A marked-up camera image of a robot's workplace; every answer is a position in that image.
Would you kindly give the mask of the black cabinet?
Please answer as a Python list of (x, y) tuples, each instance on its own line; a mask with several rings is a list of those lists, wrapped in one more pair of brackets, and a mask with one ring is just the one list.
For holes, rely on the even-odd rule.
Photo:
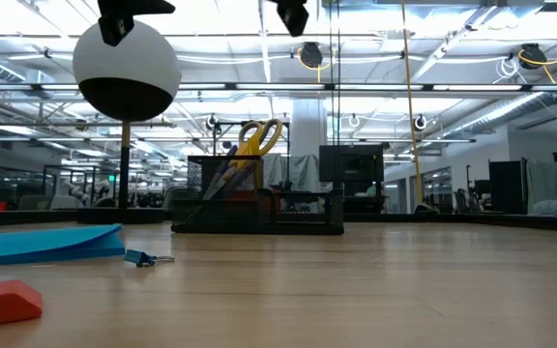
[(525, 215), (528, 200), (526, 161), (490, 161), (488, 170), (493, 210)]

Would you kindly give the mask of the yellow handled scissors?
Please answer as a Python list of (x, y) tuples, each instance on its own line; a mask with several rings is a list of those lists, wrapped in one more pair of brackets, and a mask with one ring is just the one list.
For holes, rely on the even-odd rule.
[(279, 119), (269, 121), (249, 121), (242, 125), (238, 134), (238, 150), (229, 163), (231, 175), (238, 160), (252, 159), (267, 155), (282, 136), (283, 122)]

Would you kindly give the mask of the black metal table frame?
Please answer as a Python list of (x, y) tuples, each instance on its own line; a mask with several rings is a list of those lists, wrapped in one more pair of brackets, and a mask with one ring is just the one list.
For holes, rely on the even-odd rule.
[(557, 230), (557, 217), (496, 214), (412, 214), (380, 215), (353, 213), (296, 214), (272, 213), (257, 208), (200, 210), (196, 213), (183, 207), (172, 210), (154, 208), (82, 208), (62, 210), (0, 211), (0, 225), (54, 223), (75, 221), (82, 224), (152, 224), (169, 220), (174, 233), (209, 234), (284, 234), (340, 235), (348, 222), (373, 223), (461, 223), (489, 224)]

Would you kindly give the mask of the blue sticky note pad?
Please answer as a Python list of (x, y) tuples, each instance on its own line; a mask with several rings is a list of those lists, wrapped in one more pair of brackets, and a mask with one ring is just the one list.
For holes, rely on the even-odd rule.
[(124, 255), (121, 224), (0, 233), (0, 266)]

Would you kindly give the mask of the yellow highlighter pen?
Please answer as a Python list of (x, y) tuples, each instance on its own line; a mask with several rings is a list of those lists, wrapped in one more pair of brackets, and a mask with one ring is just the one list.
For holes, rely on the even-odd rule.
[(261, 157), (252, 159), (239, 159), (235, 165), (234, 173), (225, 182), (224, 189), (227, 193), (237, 190), (255, 191), (263, 185), (263, 160)]

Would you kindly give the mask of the white globe table lamp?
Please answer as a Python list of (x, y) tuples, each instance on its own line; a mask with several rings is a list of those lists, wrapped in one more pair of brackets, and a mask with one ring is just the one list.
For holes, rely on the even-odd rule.
[(83, 210), (79, 220), (124, 222), (128, 219), (132, 125), (161, 115), (173, 103), (182, 80), (176, 52), (161, 33), (143, 22), (134, 20), (132, 29), (115, 35), (96, 23), (74, 47), (73, 76), (91, 106), (122, 123), (117, 206)]

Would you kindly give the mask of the blue binder clip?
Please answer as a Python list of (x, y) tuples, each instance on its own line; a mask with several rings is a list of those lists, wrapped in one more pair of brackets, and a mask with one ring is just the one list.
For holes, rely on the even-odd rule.
[(136, 249), (127, 249), (124, 255), (124, 260), (129, 263), (133, 263), (136, 267), (153, 267), (159, 263), (169, 263), (173, 262), (174, 258), (172, 256), (155, 256), (147, 254), (144, 251)]

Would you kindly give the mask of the black monitor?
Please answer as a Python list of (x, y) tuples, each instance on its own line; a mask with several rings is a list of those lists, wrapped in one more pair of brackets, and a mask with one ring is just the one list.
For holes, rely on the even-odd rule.
[(384, 181), (381, 145), (321, 145), (319, 181), (326, 183), (369, 183)]

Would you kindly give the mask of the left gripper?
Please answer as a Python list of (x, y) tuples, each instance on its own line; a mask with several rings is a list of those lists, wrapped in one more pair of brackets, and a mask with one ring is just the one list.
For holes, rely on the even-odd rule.
[(103, 42), (117, 46), (133, 29), (131, 16), (108, 15), (169, 15), (175, 7), (167, 0), (98, 0), (98, 20)]

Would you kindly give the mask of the black mesh desk organizer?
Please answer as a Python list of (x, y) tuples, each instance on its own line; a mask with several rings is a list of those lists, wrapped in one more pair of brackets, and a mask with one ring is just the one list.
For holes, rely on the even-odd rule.
[(343, 194), (265, 188), (260, 156), (193, 156), (172, 198), (175, 233), (341, 235)]

